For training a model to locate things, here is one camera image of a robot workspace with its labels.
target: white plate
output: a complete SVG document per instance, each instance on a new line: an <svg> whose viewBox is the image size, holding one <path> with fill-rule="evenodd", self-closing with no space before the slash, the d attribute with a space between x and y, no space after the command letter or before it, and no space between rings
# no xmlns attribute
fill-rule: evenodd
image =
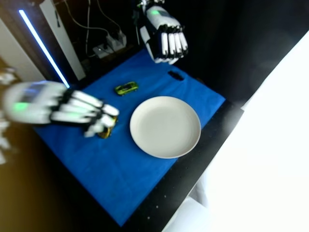
<svg viewBox="0 0 309 232"><path fill-rule="evenodd" d="M130 131L144 152L171 159L187 154L196 146L201 124L190 105L164 96L150 98L135 109Z"/></svg>

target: blue mat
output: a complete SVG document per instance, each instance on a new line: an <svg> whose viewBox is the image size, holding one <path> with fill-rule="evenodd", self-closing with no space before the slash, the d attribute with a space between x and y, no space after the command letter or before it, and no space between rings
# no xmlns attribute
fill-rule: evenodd
<svg viewBox="0 0 309 232"><path fill-rule="evenodd" d="M170 70L181 74L184 80L172 78ZM117 96L114 87L129 81L136 81L139 90ZM225 101L178 68L153 63L146 51L137 53L84 91L106 99L120 110L119 122L110 138L84 138L80 128L60 125L35 131L120 226L177 160L158 159L137 147L129 129L134 109L146 99L173 96L191 105L204 127Z"/></svg>

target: plate rim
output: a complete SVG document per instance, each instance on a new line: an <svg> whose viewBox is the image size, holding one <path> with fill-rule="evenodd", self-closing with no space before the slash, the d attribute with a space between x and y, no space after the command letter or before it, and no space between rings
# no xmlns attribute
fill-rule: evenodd
<svg viewBox="0 0 309 232"><path fill-rule="evenodd" d="M178 156L173 156L173 157L161 157L161 156L156 156L156 155L149 154L148 152L146 152L144 149L142 149L142 148L138 145L138 143L135 141L135 139L134 139L134 137L133 137L133 135L132 135L132 118L133 118L134 114L136 113L136 111L139 109L139 107L140 107L142 104L144 104L145 102L147 102L147 101L149 101L149 100L151 100L151 99L154 99L154 98L161 98L161 97L165 97L165 98L166 98L166 97L167 97L167 98L174 98L174 99L176 99L176 100L179 100L179 101L185 103L185 104L188 105L188 106L191 108L191 110L194 112L194 114L195 114L195 116L197 117L197 120L198 120L198 122L199 122L198 137L197 137L197 141L194 143L194 146L192 146L192 148L190 148L190 150L188 150L187 152L185 152L185 153L183 153L183 154L181 154L181 155L178 155ZM132 115L131 115L131 118L130 118L130 134L131 134L131 137L132 137L133 141L135 142L135 144L136 144L143 152L145 152L147 155L150 155L150 156L153 156L153 157L156 157L156 158L160 158L160 159L174 159L174 158L179 158L179 157L181 157L181 156L184 156L184 155L188 154L188 153L191 152L191 151L196 147L196 145L198 144L199 139L200 139L200 137L201 137L201 132L202 132L201 122L200 122L200 120L199 120L199 117L198 117L196 111L192 108L192 106L190 106L188 103L186 103L185 101L183 101L183 100L181 100L181 99L179 99L179 98L175 98L175 97L171 97L171 96L156 96L156 97L152 97L152 98L149 98L149 99L143 101L142 103L140 103L140 104L138 105L138 107L135 108L135 110L133 111L133 113L132 113Z"/></svg>

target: robotic arm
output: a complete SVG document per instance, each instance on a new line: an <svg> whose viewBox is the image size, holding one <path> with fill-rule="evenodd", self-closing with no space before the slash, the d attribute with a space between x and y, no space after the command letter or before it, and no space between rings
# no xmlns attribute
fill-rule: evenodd
<svg viewBox="0 0 309 232"><path fill-rule="evenodd" d="M102 138L108 137L119 115L113 106L51 81L16 84L5 92L3 105L14 121L77 125L84 128L85 137L96 133Z"/></svg>
<svg viewBox="0 0 309 232"><path fill-rule="evenodd" d="M175 63L188 53L184 27L161 5L165 0L141 0L138 7L146 17L140 35L155 63Z"/></svg>

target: power strip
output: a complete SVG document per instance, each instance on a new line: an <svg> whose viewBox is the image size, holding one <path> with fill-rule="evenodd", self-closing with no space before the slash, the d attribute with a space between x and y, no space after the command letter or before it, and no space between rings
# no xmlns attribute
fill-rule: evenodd
<svg viewBox="0 0 309 232"><path fill-rule="evenodd" d="M92 49L99 59L126 47L126 35L122 31L118 33L117 40L111 36L107 36L106 41L108 44L107 48L104 48L104 44L100 44Z"/></svg>

